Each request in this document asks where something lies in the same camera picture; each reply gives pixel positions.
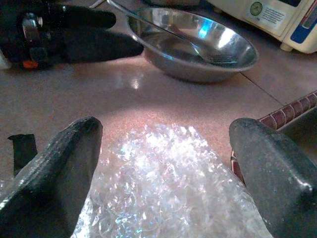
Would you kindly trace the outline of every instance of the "tile grout line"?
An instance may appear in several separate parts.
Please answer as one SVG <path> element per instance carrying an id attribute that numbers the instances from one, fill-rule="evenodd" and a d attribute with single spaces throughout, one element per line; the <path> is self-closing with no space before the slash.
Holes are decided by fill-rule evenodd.
<path id="1" fill-rule="evenodd" d="M 269 94 L 267 91 L 265 91 L 262 87 L 260 87 L 259 85 L 257 85 L 255 82 L 253 82 L 248 76 L 246 76 L 244 73 L 241 72 L 241 74 L 243 76 L 245 76 L 251 83 L 253 83 L 254 85 L 256 85 L 258 88 L 260 88 L 262 91 L 264 91 L 266 94 L 268 94 L 271 98 L 273 98 L 276 102 L 278 102 L 280 105 L 285 106 L 284 104 L 282 104 L 280 101 L 278 101 L 276 98 L 274 98 L 271 94 Z"/>

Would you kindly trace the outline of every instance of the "green logo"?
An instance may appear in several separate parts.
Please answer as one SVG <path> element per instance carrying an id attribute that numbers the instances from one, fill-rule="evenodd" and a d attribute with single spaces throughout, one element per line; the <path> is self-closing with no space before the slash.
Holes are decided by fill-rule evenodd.
<path id="1" fill-rule="evenodd" d="M 258 16 L 262 12 L 262 10 L 263 10 L 262 3 L 260 3 L 259 1 L 256 1 L 255 3 L 251 5 L 250 13 L 253 16 Z"/>

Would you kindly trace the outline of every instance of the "tile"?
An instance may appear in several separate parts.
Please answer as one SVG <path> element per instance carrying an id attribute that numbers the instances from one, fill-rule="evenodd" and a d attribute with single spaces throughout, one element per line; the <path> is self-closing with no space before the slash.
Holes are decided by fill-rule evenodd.
<path id="1" fill-rule="evenodd" d="M 302 104 L 303 112 L 306 112 L 310 108 L 310 101 L 307 98 L 303 98 L 299 102 Z"/>
<path id="2" fill-rule="evenodd" d="M 295 117 L 298 117 L 303 113 L 303 106 L 300 102 L 293 102 L 290 106 L 294 109 Z"/>
<path id="3" fill-rule="evenodd" d="M 192 84 L 169 77 L 143 57 L 2 71 L 0 78 L 1 127 L 9 135 L 35 134 L 39 152 L 72 121 L 92 115 L 104 125 L 104 149 L 145 124 L 192 125 L 229 166 L 231 122 L 281 107 L 241 74 L 222 83 Z"/>
<path id="4" fill-rule="evenodd" d="M 272 114 L 272 117 L 276 121 L 276 128 L 280 128 L 285 125 L 286 123 L 286 116 L 282 111 L 277 111 Z"/>
<path id="5" fill-rule="evenodd" d="M 284 105 L 317 89 L 317 54 L 261 49 L 266 50 L 267 55 L 262 53 L 259 63 L 244 73 L 258 86 Z"/>
<path id="6" fill-rule="evenodd" d="M 284 112 L 286 116 L 286 123 L 289 123 L 292 119 L 295 118 L 294 109 L 290 105 L 284 107 L 282 111 Z"/>
<path id="7" fill-rule="evenodd" d="M 316 106 L 316 104 L 317 104 L 317 96 L 315 96 L 314 94 L 311 94 L 307 98 L 308 98 L 309 102 L 311 103 L 311 108 Z"/>
<path id="8" fill-rule="evenodd" d="M 268 115 L 265 118 L 262 118 L 260 122 L 262 122 L 263 124 L 267 125 L 268 127 L 274 130 L 277 128 L 277 123 L 271 115 Z"/>
<path id="9" fill-rule="evenodd" d="M 0 180 L 13 176 L 13 144 L 8 140 L 10 133 L 0 129 Z"/>

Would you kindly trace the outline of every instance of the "white appliance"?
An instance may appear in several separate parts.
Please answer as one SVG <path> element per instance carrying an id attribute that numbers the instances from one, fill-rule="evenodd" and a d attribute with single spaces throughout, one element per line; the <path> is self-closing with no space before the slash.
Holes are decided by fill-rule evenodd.
<path id="1" fill-rule="evenodd" d="M 196 6 L 199 4 L 200 0 L 146 0 L 152 4 L 160 6 Z"/>
<path id="2" fill-rule="evenodd" d="M 317 0 L 207 0 L 282 42 L 281 49 L 317 51 Z"/>

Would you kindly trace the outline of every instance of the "label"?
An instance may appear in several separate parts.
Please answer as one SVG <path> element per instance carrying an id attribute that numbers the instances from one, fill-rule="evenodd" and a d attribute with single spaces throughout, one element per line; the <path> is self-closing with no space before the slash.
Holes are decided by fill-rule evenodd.
<path id="1" fill-rule="evenodd" d="M 272 29 L 278 29 L 286 18 L 286 13 L 256 1 L 250 6 L 248 17 Z"/>

